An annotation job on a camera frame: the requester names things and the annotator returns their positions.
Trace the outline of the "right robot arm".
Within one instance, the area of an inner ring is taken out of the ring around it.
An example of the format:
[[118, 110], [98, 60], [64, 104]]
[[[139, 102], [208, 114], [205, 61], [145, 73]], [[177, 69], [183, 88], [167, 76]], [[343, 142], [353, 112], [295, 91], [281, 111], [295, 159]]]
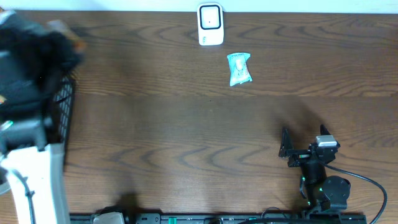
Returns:
[[299, 189], [302, 197], [308, 200], [308, 208], [301, 212], [302, 217], [338, 216], [347, 209], [350, 182], [337, 175], [327, 176], [325, 170], [326, 165], [336, 159], [339, 148], [340, 144], [324, 125], [320, 126], [320, 134], [307, 149], [295, 149], [288, 130], [282, 130], [279, 157], [287, 158], [287, 165], [299, 167], [302, 173]]

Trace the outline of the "grey plastic mesh basket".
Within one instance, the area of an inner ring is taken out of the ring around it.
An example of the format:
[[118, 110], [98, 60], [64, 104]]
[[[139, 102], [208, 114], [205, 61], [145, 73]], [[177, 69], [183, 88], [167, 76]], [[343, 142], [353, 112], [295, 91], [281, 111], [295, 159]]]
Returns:
[[68, 75], [61, 81], [53, 97], [51, 115], [45, 119], [46, 134], [50, 143], [62, 143], [67, 148], [75, 101], [75, 80]]

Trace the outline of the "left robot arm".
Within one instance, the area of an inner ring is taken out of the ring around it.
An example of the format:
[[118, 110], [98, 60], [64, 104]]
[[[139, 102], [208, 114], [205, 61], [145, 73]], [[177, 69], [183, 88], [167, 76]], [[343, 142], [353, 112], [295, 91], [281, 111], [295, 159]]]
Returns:
[[1, 10], [1, 193], [19, 223], [70, 223], [63, 169], [85, 44], [60, 20]]

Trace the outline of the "teal snack packet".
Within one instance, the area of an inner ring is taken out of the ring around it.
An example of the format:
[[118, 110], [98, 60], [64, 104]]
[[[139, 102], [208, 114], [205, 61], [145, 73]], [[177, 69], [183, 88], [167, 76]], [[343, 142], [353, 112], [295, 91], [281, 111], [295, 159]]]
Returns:
[[250, 57], [250, 53], [233, 53], [227, 56], [231, 74], [229, 81], [230, 86], [252, 81], [252, 77], [246, 65], [246, 62]]

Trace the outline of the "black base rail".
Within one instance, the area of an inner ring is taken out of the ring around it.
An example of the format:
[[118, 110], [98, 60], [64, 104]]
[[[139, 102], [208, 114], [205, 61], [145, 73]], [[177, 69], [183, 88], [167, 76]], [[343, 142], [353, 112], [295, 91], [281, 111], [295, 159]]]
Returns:
[[267, 213], [265, 215], [178, 215], [159, 213], [137, 213], [125, 215], [120, 212], [92, 215], [71, 215], [71, 223], [129, 223], [129, 224], [240, 224], [240, 223], [340, 223], [364, 224], [364, 215], [311, 215], [309, 218], [281, 213]]

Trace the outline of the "white barcode scanner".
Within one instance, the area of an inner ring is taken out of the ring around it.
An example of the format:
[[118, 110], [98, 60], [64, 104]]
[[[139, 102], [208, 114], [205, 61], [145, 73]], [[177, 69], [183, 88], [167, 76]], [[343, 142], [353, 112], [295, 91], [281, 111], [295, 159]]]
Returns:
[[216, 2], [197, 9], [198, 42], [202, 46], [221, 45], [224, 41], [223, 8]]

